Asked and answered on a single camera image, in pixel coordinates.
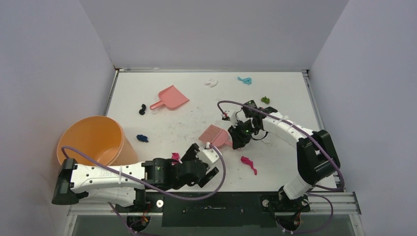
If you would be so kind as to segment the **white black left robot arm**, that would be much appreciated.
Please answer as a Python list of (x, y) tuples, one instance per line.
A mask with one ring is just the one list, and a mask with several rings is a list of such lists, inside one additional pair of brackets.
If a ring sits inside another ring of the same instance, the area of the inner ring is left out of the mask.
[(169, 190), (185, 185), (204, 187), (219, 172), (215, 164), (225, 165), (217, 147), (192, 144), (180, 160), (155, 158), (134, 164), (105, 166), (81, 151), (62, 146), (64, 161), (56, 181), (52, 204), (104, 202), (142, 211), (147, 205), (146, 190), (166, 196)]

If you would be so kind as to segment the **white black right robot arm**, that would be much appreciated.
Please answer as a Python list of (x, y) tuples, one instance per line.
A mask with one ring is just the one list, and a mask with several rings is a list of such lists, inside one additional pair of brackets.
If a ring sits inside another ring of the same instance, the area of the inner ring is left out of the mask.
[(292, 210), (298, 204), (298, 198), (318, 187), (319, 181), (335, 172), (340, 173), (340, 160), (327, 131), (300, 126), (273, 107), (258, 107), (253, 100), (240, 107), (246, 121), (240, 120), (236, 112), (231, 115), (221, 112), (222, 119), (231, 123), (228, 132), (233, 149), (245, 147), (262, 130), (296, 150), (297, 174), (280, 188), (278, 204), (281, 209)]

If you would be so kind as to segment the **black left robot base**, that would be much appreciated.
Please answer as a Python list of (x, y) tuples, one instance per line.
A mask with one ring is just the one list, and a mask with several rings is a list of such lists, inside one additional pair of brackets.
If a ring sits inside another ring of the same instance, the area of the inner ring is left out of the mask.
[(151, 198), (144, 189), (134, 189), (136, 197), (133, 201), (133, 206), (129, 206), (130, 213), (141, 212), (141, 215), (128, 216), (127, 224), (134, 232), (143, 231), (150, 224), (150, 217), (146, 213), (151, 209)]

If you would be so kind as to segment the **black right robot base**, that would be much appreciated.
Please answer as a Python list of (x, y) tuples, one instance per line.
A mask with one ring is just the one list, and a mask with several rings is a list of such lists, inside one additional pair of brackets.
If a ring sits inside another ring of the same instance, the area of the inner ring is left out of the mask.
[(290, 200), (282, 191), (269, 195), (261, 195), (260, 202), (263, 211), (269, 213), (278, 225), (287, 231), (295, 231), (298, 229), (301, 222), (301, 213), (310, 211), (307, 195)]

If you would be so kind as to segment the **pink plastic hand brush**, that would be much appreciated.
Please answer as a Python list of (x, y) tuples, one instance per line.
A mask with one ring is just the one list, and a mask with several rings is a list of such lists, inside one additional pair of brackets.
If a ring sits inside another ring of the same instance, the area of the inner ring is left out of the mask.
[(233, 146), (232, 142), (229, 140), (229, 133), (215, 125), (210, 125), (198, 138), (198, 140), (204, 143), (211, 143), (216, 147), (221, 147), (223, 145)]

